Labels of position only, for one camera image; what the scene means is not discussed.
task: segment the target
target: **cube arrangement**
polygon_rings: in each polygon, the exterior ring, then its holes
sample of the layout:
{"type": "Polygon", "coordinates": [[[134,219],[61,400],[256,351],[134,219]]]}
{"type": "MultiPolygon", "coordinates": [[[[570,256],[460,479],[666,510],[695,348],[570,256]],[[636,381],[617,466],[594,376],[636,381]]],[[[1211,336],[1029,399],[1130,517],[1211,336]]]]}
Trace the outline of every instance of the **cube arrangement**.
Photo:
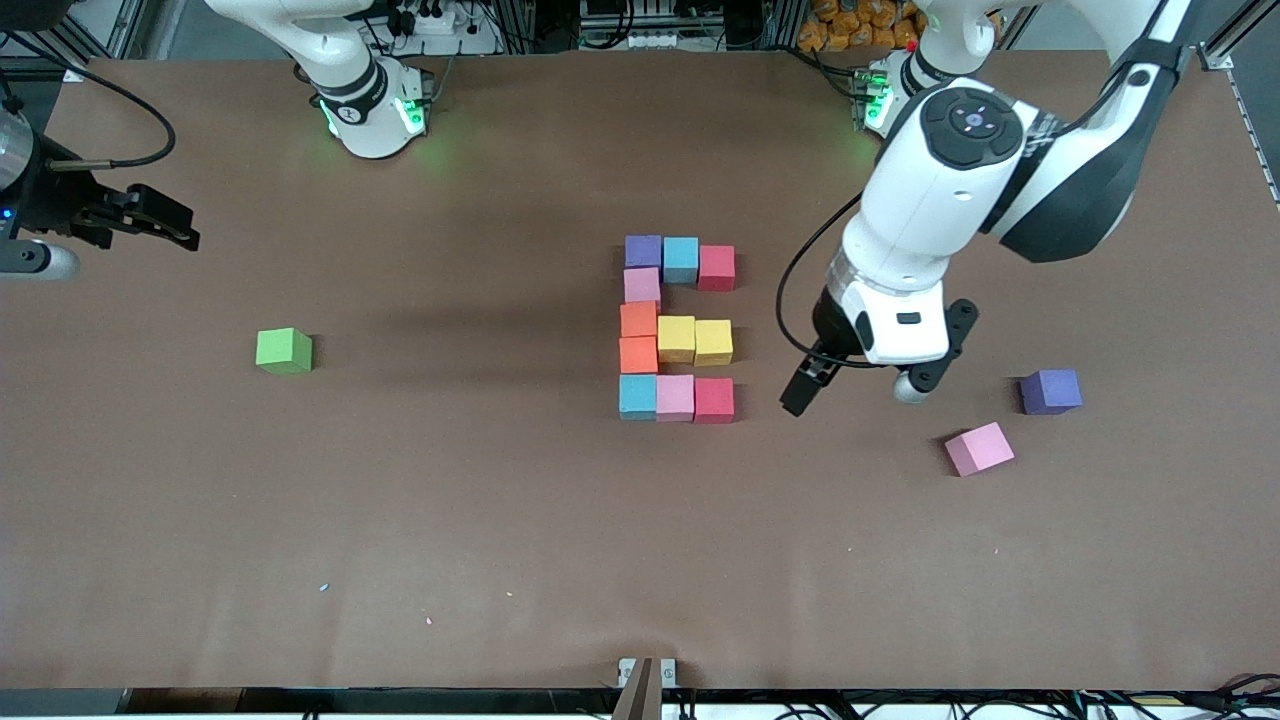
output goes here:
{"type": "MultiPolygon", "coordinates": [[[[1039,370],[1019,380],[1019,387],[1028,415],[1061,415],[1084,405],[1079,378],[1071,369],[1039,370]]],[[[998,423],[960,433],[946,442],[946,448],[963,478],[1014,459],[998,423]]]]}
{"type": "Polygon", "coordinates": [[[705,368],[733,361],[730,320],[662,314],[663,284],[732,291],[737,282],[733,247],[700,245],[696,237],[628,234],[623,256],[618,416],[658,423],[732,423],[732,378],[659,374],[659,365],[705,368]]]}

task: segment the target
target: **metal frame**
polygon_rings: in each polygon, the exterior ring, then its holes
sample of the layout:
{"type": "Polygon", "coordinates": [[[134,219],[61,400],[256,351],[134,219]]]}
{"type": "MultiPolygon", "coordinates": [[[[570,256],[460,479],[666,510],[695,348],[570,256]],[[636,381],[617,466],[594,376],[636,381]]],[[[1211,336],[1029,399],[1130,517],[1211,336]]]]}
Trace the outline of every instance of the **metal frame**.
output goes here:
{"type": "Polygon", "coordinates": [[[1280,5],[1280,0],[1248,0],[1240,6],[1226,24],[1217,28],[1213,35],[1208,37],[1204,42],[1199,44],[1198,53],[1201,58],[1201,67],[1206,70],[1228,70],[1235,67],[1231,61],[1231,50],[1240,44],[1242,40],[1253,28],[1258,27],[1258,23],[1271,10],[1275,10],[1280,5]]]}

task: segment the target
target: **red cube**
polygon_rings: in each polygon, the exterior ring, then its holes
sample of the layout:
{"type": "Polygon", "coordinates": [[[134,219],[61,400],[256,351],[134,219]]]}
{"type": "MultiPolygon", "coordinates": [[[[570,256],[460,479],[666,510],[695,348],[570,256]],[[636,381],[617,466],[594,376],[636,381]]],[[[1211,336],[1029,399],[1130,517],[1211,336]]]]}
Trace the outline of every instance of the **red cube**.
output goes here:
{"type": "Polygon", "coordinates": [[[703,245],[698,249],[698,290],[728,292],[736,281],[732,245],[703,245]]]}
{"type": "Polygon", "coordinates": [[[733,378],[694,380],[694,423],[724,425],[733,421],[733,378]]]}

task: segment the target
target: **white robotic arm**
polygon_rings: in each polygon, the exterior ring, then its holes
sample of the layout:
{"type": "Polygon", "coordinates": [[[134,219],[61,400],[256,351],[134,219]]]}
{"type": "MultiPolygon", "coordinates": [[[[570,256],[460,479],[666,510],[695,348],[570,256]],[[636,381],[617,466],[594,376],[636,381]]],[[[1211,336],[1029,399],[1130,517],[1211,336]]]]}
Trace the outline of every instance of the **white robotic arm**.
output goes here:
{"type": "Polygon", "coordinates": [[[916,53],[873,68],[887,72],[887,101],[868,119],[878,110],[892,124],[814,307],[818,340],[796,343],[805,359],[783,407],[804,413],[842,366],[896,366],[895,396],[922,402],[978,316],[966,300],[946,307],[942,291],[951,255],[975,233],[1033,263],[1102,242],[1129,206],[1178,82],[1194,1],[1071,0],[1101,26],[1112,69],[1070,124],[965,77],[991,50],[986,12],[1004,3],[920,3],[931,27],[916,53]]]}
{"type": "Polygon", "coordinates": [[[329,132],[352,154],[385,158],[426,133],[433,78],[394,58],[374,58],[343,19],[374,0],[205,0],[283,47],[320,95],[329,132]]]}

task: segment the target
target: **electrical cable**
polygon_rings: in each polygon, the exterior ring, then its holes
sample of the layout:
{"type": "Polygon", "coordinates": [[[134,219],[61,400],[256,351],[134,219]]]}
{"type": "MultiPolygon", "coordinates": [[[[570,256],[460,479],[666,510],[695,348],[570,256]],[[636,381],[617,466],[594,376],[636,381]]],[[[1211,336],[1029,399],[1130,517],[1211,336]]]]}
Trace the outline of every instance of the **electrical cable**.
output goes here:
{"type": "Polygon", "coordinates": [[[827,73],[827,65],[822,64],[822,60],[818,59],[818,51],[817,50],[813,51],[813,59],[817,63],[818,72],[822,73],[822,78],[826,79],[827,85],[829,85],[831,88],[835,90],[836,92],[844,95],[845,97],[847,97],[850,100],[874,100],[876,99],[874,95],[859,94],[859,92],[850,92],[850,91],[845,90],[844,87],[840,87],[840,83],[836,82],[836,78],[831,77],[831,74],[827,73]]]}
{"type": "MultiPolygon", "coordinates": [[[[1254,675],[1248,675],[1248,676],[1242,678],[1242,679],[1239,679],[1239,680],[1236,680],[1234,683],[1222,685],[1221,688],[1217,689],[1217,692],[1220,692],[1220,693],[1234,693],[1235,691],[1238,691],[1238,689],[1240,689],[1240,688],[1243,688],[1245,685],[1252,685],[1253,683],[1261,683],[1262,680],[1280,680],[1280,674],[1276,674],[1276,673],[1258,673],[1258,674],[1254,674],[1254,675]]],[[[1272,694],[1272,693],[1276,693],[1276,692],[1280,692],[1280,688],[1276,688],[1276,689],[1272,689],[1272,691],[1261,692],[1261,693],[1242,693],[1242,694],[1245,694],[1248,697],[1262,697],[1262,696],[1268,696],[1268,694],[1272,694]]]]}
{"type": "Polygon", "coordinates": [[[173,123],[169,122],[169,118],[164,117],[164,114],[160,113],[160,110],[156,110],[154,105],[138,97],[137,95],[129,92],[128,90],[120,87],[119,85],[115,85],[114,82],[99,76],[97,73],[77,68],[76,65],[72,65],[70,63],[63,60],[58,55],[46,53],[40,47],[36,47],[22,36],[14,35],[12,32],[6,32],[5,35],[13,41],[15,41],[18,45],[22,45],[27,50],[32,51],[35,55],[44,58],[50,63],[54,63],[55,65],[63,68],[64,70],[70,70],[81,77],[88,78],[101,85],[102,87],[113,92],[119,94],[120,96],[129,100],[138,108],[142,108],[143,110],[150,113],[151,117],[160,123],[160,126],[164,128],[165,132],[164,147],[156,150],[155,152],[151,152],[150,155],[143,155],[141,158],[132,158],[128,160],[54,160],[49,163],[49,169],[55,172],[68,172],[68,170],[97,170],[97,169],[105,170],[111,168],[140,168],[142,165],[150,165],[156,160],[161,160],[166,155],[173,152],[174,146],[178,143],[178,132],[173,129],[173,123]]]}
{"type": "MultiPolygon", "coordinates": [[[[1151,17],[1147,18],[1147,24],[1143,27],[1139,40],[1151,36],[1151,31],[1155,29],[1156,22],[1160,19],[1160,14],[1165,12],[1165,5],[1167,3],[1169,0],[1160,0],[1160,4],[1156,5],[1156,9],[1151,13],[1151,17]]],[[[1089,109],[1085,110],[1079,118],[1075,118],[1070,123],[1055,131],[1053,137],[1059,138],[1069,132],[1078,131],[1082,127],[1084,127],[1085,123],[1092,120],[1093,115],[1098,114],[1098,110],[1101,110],[1103,105],[1106,105],[1107,101],[1111,100],[1111,96],[1115,95],[1116,91],[1120,90],[1120,87],[1124,85],[1124,76],[1128,74],[1129,68],[1132,68],[1133,65],[1134,63],[1130,60],[1116,68],[1115,72],[1111,73],[1111,81],[1098,95],[1098,99],[1093,101],[1093,105],[1089,105],[1089,109]]]]}
{"type": "Polygon", "coordinates": [[[477,3],[477,4],[484,9],[484,14],[485,14],[486,18],[489,18],[489,22],[493,23],[492,32],[493,32],[494,40],[498,40],[498,32],[502,32],[502,35],[506,36],[506,38],[507,38],[508,42],[518,41],[520,44],[522,44],[521,47],[524,45],[532,45],[534,44],[532,40],[530,40],[530,38],[527,38],[527,37],[525,37],[522,35],[512,35],[511,32],[507,31],[507,28],[502,27],[502,23],[498,22],[498,17],[493,13],[493,8],[490,8],[488,3],[477,3]]]}
{"type": "Polygon", "coordinates": [[[378,49],[380,55],[387,55],[388,50],[383,45],[383,41],[378,38],[378,31],[374,29],[374,23],[369,22],[369,10],[360,14],[360,19],[365,20],[365,27],[369,28],[369,36],[374,41],[374,47],[378,49]]]}
{"type": "Polygon", "coordinates": [[[626,6],[622,9],[621,13],[618,13],[618,29],[613,31],[613,37],[611,37],[603,45],[595,45],[593,42],[582,40],[581,44],[585,47],[590,47],[591,50],[611,50],[621,45],[631,35],[631,28],[635,27],[636,22],[636,4],[635,0],[626,0],[626,1],[627,1],[626,6]]]}
{"type": "Polygon", "coordinates": [[[799,710],[788,710],[787,712],[778,715],[773,720],[787,720],[788,717],[804,717],[806,715],[812,715],[814,717],[822,717],[823,720],[831,720],[831,716],[828,716],[826,712],[820,710],[805,710],[803,707],[799,710]]]}
{"type": "Polygon", "coordinates": [[[970,717],[973,717],[973,715],[975,712],[978,712],[983,707],[987,707],[988,705],[1012,705],[1012,706],[1016,706],[1016,707],[1020,707],[1020,708],[1025,710],[1027,712],[1034,712],[1036,715],[1042,715],[1044,717],[1055,717],[1057,720],[1071,720],[1066,715],[1062,715],[1061,712],[1059,712],[1057,710],[1055,710],[1052,705],[1048,706],[1051,710],[1039,710],[1038,707],[1032,707],[1032,706],[1029,706],[1029,705],[1027,705],[1024,702],[1018,702],[1018,701],[1005,700],[1005,698],[984,700],[984,701],[979,702],[978,705],[974,705],[973,707],[970,707],[964,715],[960,716],[960,720],[970,720],[970,717]]]}
{"type": "MultiPolygon", "coordinates": [[[[462,41],[458,41],[458,53],[462,53],[462,41]]],[[[431,91],[431,102],[435,104],[436,100],[444,95],[444,83],[449,79],[449,73],[453,72],[453,60],[457,60],[457,55],[449,55],[449,64],[444,65],[444,72],[440,73],[440,82],[435,83],[435,90],[431,91]]]]}
{"type": "Polygon", "coordinates": [[[805,55],[804,53],[796,50],[795,47],[791,47],[790,45],[768,45],[765,47],[762,47],[760,50],[765,51],[765,53],[781,50],[781,51],[791,55],[796,60],[800,60],[801,63],[809,65],[810,68],[814,68],[814,69],[826,69],[827,73],[837,76],[837,77],[856,77],[858,76],[858,73],[855,73],[854,70],[850,70],[847,68],[837,68],[837,67],[833,67],[833,65],[828,65],[828,64],[823,63],[822,60],[815,60],[815,59],[805,55]]]}
{"type": "MultiPolygon", "coordinates": [[[[782,270],[782,277],[778,279],[778,293],[773,299],[773,318],[778,323],[778,329],[782,331],[782,337],[787,338],[787,342],[790,342],[800,352],[804,352],[805,356],[813,357],[814,360],[822,363],[827,363],[829,365],[838,365],[841,368],[879,368],[881,365],[877,365],[874,363],[861,363],[858,360],[841,360],[838,357],[823,355],[822,352],[817,352],[813,348],[806,347],[804,343],[796,340],[794,334],[791,334],[790,329],[787,329],[787,322],[782,316],[782,299],[786,293],[787,281],[791,279],[791,272],[796,269],[796,265],[799,265],[800,260],[804,259],[806,252],[809,252],[809,249],[813,247],[813,243],[818,242],[818,238],[822,237],[823,233],[826,233],[828,229],[831,229],[831,225],[836,224],[836,220],[838,220],[845,213],[851,210],[854,205],[861,202],[861,200],[863,200],[863,192],[858,191],[858,195],[854,195],[849,200],[849,202],[841,205],[841,208],[836,210],[836,213],[832,217],[827,218],[827,222],[823,223],[822,227],[819,227],[812,236],[809,236],[809,240],[806,240],[805,243],[800,246],[800,250],[797,250],[795,256],[791,258],[791,261],[787,263],[786,269],[782,270]]],[[[783,719],[777,717],[774,720],[783,720],[783,719]]]]}
{"type": "Polygon", "coordinates": [[[1103,696],[1103,697],[1106,697],[1106,696],[1111,696],[1111,697],[1114,697],[1114,698],[1119,700],[1120,702],[1123,702],[1123,703],[1125,703],[1125,705],[1128,705],[1128,706],[1133,707],[1133,708],[1134,708],[1134,710],[1137,710],[1138,712],[1140,712],[1140,714],[1146,715],[1146,716],[1147,716],[1147,720],[1161,720],[1161,719],[1160,719],[1160,717],[1158,717],[1158,716],[1157,716],[1157,715],[1156,715],[1155,712],[1152,712],[1152,711],[1147,710],[1147,708],[1146,708],[1146,707],[1144,707],[1144,706],[1143,706],[1143,705],[1142,705],[1140,702],[1135,701],[1134,698],[1132,698],[1132,697],[1129,697],[1129,696],[1125,696],[1125,694],[1123,694],[1123,693],[1117,693],[1117,692],[1110,692],[1110,691],[1108,691],[1108,692],[1105,692],[1105,693],[1102,693],[1102,696],[1103,696]]]}

